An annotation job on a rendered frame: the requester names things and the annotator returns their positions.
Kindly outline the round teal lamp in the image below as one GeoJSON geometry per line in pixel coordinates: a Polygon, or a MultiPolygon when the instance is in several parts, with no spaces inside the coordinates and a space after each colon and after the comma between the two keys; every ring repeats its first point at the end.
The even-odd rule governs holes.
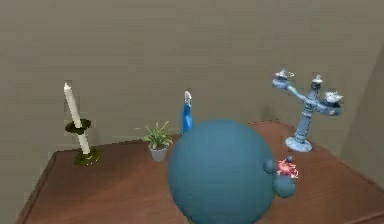
{"type": "Polygon", "coordinates": [[[296,193],[279,175],[264,138],[231,120],[194,126],[175,144],[168,163],[174,203],[191,224],[255,224],[276,196],[296,193]]]}

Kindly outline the brown wooden chest of drawers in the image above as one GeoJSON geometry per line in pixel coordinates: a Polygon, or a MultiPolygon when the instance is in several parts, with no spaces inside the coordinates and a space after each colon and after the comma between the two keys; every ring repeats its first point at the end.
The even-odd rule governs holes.
{"type": "MultiPolygon", "coordinates": [[[[384,224],[384,190],[344,165],[328,150],[288,149],[289,126],[249,125],[278,163],[288,156],[299,172],[296,193],[276,196],[255,224],[384,224]]],[[[191,224],[172,199],[168,163],[156,162],[147,143],[100,146],[100,160],[74,163],[73,151],[53,154],[44,176],[16,224],[191,224]]]]}

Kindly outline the blue slender bottle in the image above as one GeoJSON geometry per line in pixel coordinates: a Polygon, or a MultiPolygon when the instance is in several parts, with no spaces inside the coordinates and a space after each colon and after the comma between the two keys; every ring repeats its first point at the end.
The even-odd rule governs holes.
{"type": "Polygon", "coordinates": [[[193,119],[191,115],[192,95],[188,90],[184,91],[184,107],[182,113],[182,133],[185,134],[193,127],[193,119]]]}

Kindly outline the small green potted plant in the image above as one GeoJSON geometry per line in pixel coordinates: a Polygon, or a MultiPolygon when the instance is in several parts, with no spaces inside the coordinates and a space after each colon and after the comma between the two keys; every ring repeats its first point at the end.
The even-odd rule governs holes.
{"type": "Polygon", "coordinates": [[[146,135],[143,141],[148,143],[152,158],[156,162],[166,159],[168,147],[173,143],[172,137],[167,132],[168,125],[169,121],[165,121],[163,125],[156,122],[153,127],[145,126],[146,135]]]}

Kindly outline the small red figurine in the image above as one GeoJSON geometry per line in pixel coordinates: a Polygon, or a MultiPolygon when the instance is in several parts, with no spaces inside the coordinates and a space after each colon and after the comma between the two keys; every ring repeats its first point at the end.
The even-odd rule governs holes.
{"type": "Polygon", "coordinates": [[[296,165],[293,163],[293,157],[288,156],[283,160],[280,160],[276,166],[276,173],[278,175],[285,175],[292,179],[299,178],[299,172],[296,169],[296,165]]]}

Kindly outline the blue grey candelabra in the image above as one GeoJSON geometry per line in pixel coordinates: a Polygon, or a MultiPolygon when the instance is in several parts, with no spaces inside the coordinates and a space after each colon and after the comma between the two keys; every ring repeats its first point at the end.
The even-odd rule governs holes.
{"type": "Polygon", "coordinates": [[[328,91],[324,93],[324,99],[321,100],[319,98],[319,90],[323,83],[321,74],[317,74],[311,80],[310,91],[305,96],[291,84],[290,78],[294,76],[294,73],[281,69],[274,74],[272,86],[292,93],[303,103],[303,111],[297,129],[293,136],[285,140],[285,145],[293,151],[310,152],[312,144],[307,140],[307,137],[313,114],[318,112],[325,116],[339,116],[342,111],[340,101],[343,96],[337,91],[328,91]]]}

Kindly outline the white candle in green holder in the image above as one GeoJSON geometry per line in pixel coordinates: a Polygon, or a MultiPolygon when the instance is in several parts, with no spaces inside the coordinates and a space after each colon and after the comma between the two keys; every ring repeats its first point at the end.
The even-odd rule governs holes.
{"type": "Polygon", "coordinates": [[[80,166],[89,166],[100,159],[98,150],[90,147],[86,136],[86,131],[91,127],[92,122],[80,117],[72,87],[67,82],[64,83],[63,91],[72,117],[72,121],[65,126],[65,131],[77,135],[81,148],[74,163],[80,166]]]}

